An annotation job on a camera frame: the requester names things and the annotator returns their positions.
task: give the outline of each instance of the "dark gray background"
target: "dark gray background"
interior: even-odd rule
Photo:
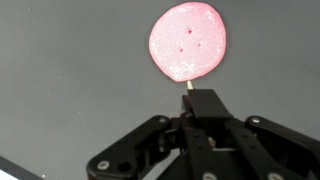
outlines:
[[[153,115],[177,115],[186,85],[158,70],[148,36],[182,2],[2,0],[1,155],[49,180],[85,180],[98,152]],[[214,88],[238,118],[320,140],[320,1],[207,2],[223,17],[227,53],[194,86]]]

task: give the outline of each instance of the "pink candy disc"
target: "pink candy disc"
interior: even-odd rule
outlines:
[[[219,13],[200,2],[169,9],[154,25],[150,54],[164,74],[176,82],[201,77],[222,60],[226,31]]]

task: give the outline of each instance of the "gray surface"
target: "gray surface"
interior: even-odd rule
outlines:
[[[1,155],[49,180],[85,180],[96,153],[155,114],[177,114],[185,84],[158,70],[147,42],[181,2],[2,0]],[[210,3],[227,54],[194,86],[216,89],[239,118],[262,115],[320,140],[320,1]]]

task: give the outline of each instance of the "black metal bracket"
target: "black metal bracket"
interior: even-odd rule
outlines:
[[[320,143],[262,117],[234,118],[213,90],[190,90],[185,113],[155,116],[87,166],[89,180],[142,179],[173,149],[161,180],[320,180]]]

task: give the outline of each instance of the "table surface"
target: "table surface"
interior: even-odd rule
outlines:
[[[148,37],[182,2],[2,0],[0,155],[49,180],[85,180],[98,152],[153,115],[178,115],[186,84],[159,71]],[[320,1],[204,2],[224,20],[227,52],[194,86],[238,118],[320,140]]]

